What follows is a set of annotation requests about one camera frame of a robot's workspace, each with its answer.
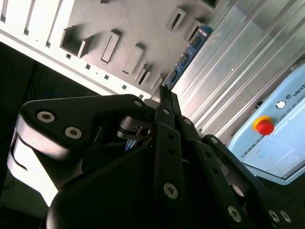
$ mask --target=white panel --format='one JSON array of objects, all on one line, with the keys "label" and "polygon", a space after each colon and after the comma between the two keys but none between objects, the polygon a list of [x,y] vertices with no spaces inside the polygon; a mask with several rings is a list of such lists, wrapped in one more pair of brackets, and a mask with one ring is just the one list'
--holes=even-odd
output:
[{"label": "white panel", "polygon": [[29,37],[42,45],[48,41],[61,0],[36,0],[29,23]]},{"label": "white panel", "polygon": [[27,24],[32,0],[9,0],[5,23],[10,30],[23,33]]}]

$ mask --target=gray bracket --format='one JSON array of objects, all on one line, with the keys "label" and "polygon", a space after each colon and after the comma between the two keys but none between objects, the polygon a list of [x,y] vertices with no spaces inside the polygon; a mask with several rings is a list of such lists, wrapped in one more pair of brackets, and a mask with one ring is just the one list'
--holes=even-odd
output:
[{"label": "gray bracket", "polygon": [[60,47],[68,53],[81,58],[88,53],[93,36],[80,42],[73,39],[74,32],[75,26],[71,26],[63,30]]}]

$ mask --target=aluminum profile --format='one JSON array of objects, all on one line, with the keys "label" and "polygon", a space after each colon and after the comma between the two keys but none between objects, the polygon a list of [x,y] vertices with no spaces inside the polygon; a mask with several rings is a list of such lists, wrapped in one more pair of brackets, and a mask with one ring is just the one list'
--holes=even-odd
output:
[{"label": "aluminum profile", "polygon": [[304,56],[305,0],[226,1],[208,26],[173,92],[198,130],[226,142]]}]

